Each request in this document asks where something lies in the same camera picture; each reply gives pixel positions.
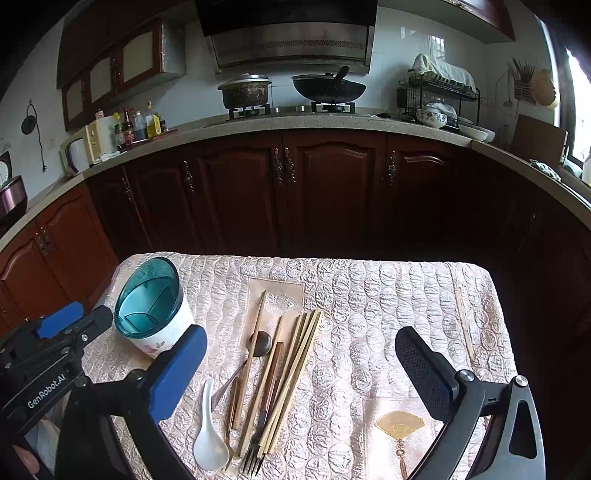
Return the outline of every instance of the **range hood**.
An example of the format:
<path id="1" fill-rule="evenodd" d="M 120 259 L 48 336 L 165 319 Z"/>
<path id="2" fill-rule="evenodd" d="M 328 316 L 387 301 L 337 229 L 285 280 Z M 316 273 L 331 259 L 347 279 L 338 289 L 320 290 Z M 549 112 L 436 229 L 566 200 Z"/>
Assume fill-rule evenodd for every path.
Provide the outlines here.
<path id="1" fill-rule="evenodd" d="M 368 73 L 377 0 L 196 0 L 216 72 L 306 65 Z"/>

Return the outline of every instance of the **window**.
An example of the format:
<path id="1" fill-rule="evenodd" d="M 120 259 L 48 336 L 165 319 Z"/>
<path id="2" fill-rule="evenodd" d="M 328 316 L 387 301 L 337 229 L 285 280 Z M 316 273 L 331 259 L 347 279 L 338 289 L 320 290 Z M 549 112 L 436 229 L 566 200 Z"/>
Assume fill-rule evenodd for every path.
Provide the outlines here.
<path id="1" fill-rule="evenodd" d="M 572 53 L 566 51 L 574 89 L 574 132 L 571 156 L 581 163 L 591 148 L 591 83 Z"/>

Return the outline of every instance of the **kitchen cabinet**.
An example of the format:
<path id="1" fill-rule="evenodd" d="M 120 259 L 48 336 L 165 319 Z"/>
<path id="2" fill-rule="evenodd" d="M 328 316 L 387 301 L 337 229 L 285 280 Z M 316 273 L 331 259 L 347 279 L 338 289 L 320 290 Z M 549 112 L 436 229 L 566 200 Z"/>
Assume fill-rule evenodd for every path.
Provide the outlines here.
<path id="1" fill-rule="evenodd" d="M 387 137 L 366 131 L 284 131 L 290 236 L 304 257 L 371 254 L 381 219 L 374 195 Z"/>
<path id="2" fill-rule="evenodd" d="M 36 218 L 48 254 L 45 261 L 70 300 L 90 310 L 111 282 L 117 258 L 82 184 Z"/>
<path id="3" fill-rule="evenodd" d="M 515 40 L 504 0 L 380 0 L 379 4 L 430 18 L 483 43 Z"/>
<path id="4" fill-rule="evenodd" d="M 101 104 L 116 95 L 116 60 L 107 55 L 97 61 L 89 71 L 90 109 L 96 111 Z"/>
<path id="5" fill-rule="evenodd" d="M 150 22 L 99 55 L 62 89 L 66 130 L 92 122 L 99 109 L 185 73 L 182 25 Z"/>
<path id="6" fill-rule="evenodd" d="M 35 222 L 21 230 L 0 253 L 0 312 L 10 328 L 25 318 L 55 312 L 69 302 L 46 261 L 48 254 Z"/>
<path id="7" fill-rule="evenodd" d="M 56 88 L 71 83 L 104 57 L 104 52 L 124 41 L 129 32 L 157 16 L 187 23 L 196 19 L 196 11 L 194 4 L 186 0 L 144 0 L 141 8 L 133 2 L 115 0 L 94 0 L 77 6 L 66 17 L 61 33 Z"/>
<path id="8" fill-rule="evenodd" d="M 195 182 L 180 147 L 125 164 L 139 215 L 155 251 L 202 251 L 194 210 Z"/>
<path id="9" fill-rule="evenodd" d="M 82 127 L 86 123 L 89 112 L 87 87 L 87 75 L 84 74 L 61 91 L 66 130 Z"/>
<path id="10" fill-rule="evenodd" d="M 424 138 L 388 136 L 381 183 L 384 249 L 398 254 L 429 251 L 440 258 L 453 235 L 453 222 L 448 217 L 454 211 L 452 171 L 454 158 L 462 155 L 458 150 Z"/>
<path id="11" fill-rule="evenodd" d="M 86 180 L 96 212 L 119 261 L 153 251 L 123 167 Z"/>
<path id="12" fill-rule="evenodd" d="M 183 158 L 193 178 L 205 251 L 278 255 L 288 242 L 280 132 L 190 144 Z"/>

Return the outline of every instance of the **white ceramic spoon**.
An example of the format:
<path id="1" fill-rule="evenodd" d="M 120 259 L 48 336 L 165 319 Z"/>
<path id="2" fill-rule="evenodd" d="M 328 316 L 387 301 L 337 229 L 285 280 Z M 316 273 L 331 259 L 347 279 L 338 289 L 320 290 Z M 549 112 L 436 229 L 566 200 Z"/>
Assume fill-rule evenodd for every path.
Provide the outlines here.
<path id="1" fill-rule="evenodd" d="M 197 464 L 207 471 L 222 468 L 230 458 L 230 451 L 213 428 L 212 423 L 213 378 L 208 378 L 203 387 L 201 431 L 193 444 L 193 456 Z"/>

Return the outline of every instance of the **gas stove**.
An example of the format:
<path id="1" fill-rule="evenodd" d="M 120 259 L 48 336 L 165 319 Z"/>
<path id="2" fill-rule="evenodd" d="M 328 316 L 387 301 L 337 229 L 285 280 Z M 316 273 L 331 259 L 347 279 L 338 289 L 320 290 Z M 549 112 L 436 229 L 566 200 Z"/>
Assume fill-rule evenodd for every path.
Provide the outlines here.
<path id="1" fill-rule="evenodd" d="M 312 102 L 314 113 L 355 113 L 355 102 L 348 103 L 318 103 Z"/>
<path id="2" fill-rule="evenodd" d="M 327 113 L 343 113 L 346 115 L 356 115 L 355 103 L 317 103 L 312 102 L 310 106 L 276 106 L 271 107 L 268 103 L 265 105 L 232 108 L 228 110 L 228 121 L 237 121 L 246 118 L 258 118 L 263 116 L 275 115 L 321 115 Z"/>
<path id="3" fill-rule="evenodd" d="M 259 106 L 252 106 L 252 107 L 240 107 L 240 108 L 230 108 L 228 110 L 229 119 L 228 120 L 237 120 L 239 118 L 252 118 L 254 116 L 260 115 L 270 115 L 271 114 L 271 105 L 268 103 Z"/>

